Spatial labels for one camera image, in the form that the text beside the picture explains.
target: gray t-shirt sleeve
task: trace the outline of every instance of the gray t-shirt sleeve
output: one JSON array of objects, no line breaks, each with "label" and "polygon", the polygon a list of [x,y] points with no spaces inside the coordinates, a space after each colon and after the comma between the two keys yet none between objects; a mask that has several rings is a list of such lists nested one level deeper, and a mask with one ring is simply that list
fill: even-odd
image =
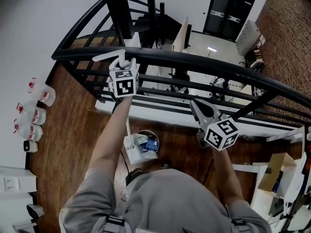
[{"label": "gray t-shirt sleeve", "polygon": [[106,175],[89,170],[85,179],[59,214],[63,233],[91,232],[97,220],[116,209],[113,183]]},{"label": "gray t-shirt sleeve", "polygon": [[244,220],[247,226],[247,232],[252,233],[271,233],[271,227],[268,222],[256,213],[246,201],[240,200],[234,202],[229,208],[229,214],[232,220]]}]

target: open cardboard box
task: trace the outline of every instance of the open cardboard box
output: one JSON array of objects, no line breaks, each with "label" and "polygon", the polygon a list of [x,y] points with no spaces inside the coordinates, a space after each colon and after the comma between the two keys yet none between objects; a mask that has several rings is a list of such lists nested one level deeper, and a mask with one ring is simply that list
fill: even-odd
[{"label": "open cardboard box", "polygon": [[[284,212],[288,203],[293,203],[302,187],[304,175],[302,174],[307,156],[303,154],[300,160],[294,161],[287,153],[277,153],[271,156],[269,165],[258,186],[258,189],[270,195],[284,199]],[[277,189],[274,186],[280,172],[283,171]]]}]

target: brown hardwood floor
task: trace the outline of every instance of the brown hardwood floor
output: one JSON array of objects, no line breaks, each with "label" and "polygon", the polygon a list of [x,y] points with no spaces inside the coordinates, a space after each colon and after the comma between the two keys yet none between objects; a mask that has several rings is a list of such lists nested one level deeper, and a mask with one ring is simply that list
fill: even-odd
[{"label": "brown hardwood floor", "polygon": [[[47,109],[47,121],[39,151],[31,154],[30,170],[37,176],[37,201],[45,215],[39,219],[41,232],[60,232],[58,215],[66,201],[75,193],[84,178],[93,147],[107,124],[110,114],[95,110],[95,99],[81,87],[62,66],[58,66],[50,84],[56,90],[56,101]],[[151,130],[160,140],[159,159],[170,158],[173,168],[203,182],[211,161],[211,150],[201,150],[196,130],[137,118],[130,119],[132,132]],[[301,153],[299,144],[265,143],[239,138],[228,152],[234,164],[268,162],[272,153],[287,151],[293,158]],[[148,162],[143,168],[156,169],[159,161]],[[117,198],[125,186],[127,175],[121,158],[115,177]],[[256,176],[237,172],[244,198],[251,201]],[[215,195],[214,166],[205,186]]]}]

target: person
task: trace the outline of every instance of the person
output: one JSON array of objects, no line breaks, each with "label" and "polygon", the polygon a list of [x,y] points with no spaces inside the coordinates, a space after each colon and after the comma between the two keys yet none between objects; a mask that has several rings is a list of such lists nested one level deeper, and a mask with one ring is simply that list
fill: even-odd
[{"label": "person", "polygon": [[[229,83],[228,81],[226,81],[223,78],[217,78],[214,79],[213,82],[210,83],[211,85],[215,86],[215,87],[219,87],[219,88],[223,88],[223,89],[229,89]],[[220,94],[220,93],[210,93],[210,97],[213,99],[218,99],[218,100],[225,100],[225,96],[224,94]]]},{"label": "person", "polygon": [[117,207],[114,176],[132,98],[116,107],[100,135],[85,179],[61,210],[63,233],[269,233],[243,199],[226,150],[213,150],[219,200],[191,176],[174,169],[139,175]]}]

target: blue package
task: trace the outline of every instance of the blue package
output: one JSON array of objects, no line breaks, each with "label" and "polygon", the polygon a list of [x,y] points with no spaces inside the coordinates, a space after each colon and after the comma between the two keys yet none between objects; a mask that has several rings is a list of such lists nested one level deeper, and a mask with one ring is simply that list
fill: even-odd
[{"label": "blue package", "polygon": [[146,146],[144,148],[146,148],[147,150],[153,150],[153,151],[157,151],[159,143],[157,141],[151,140],[151,139],[147,139],[148,142],[145,143]]}]

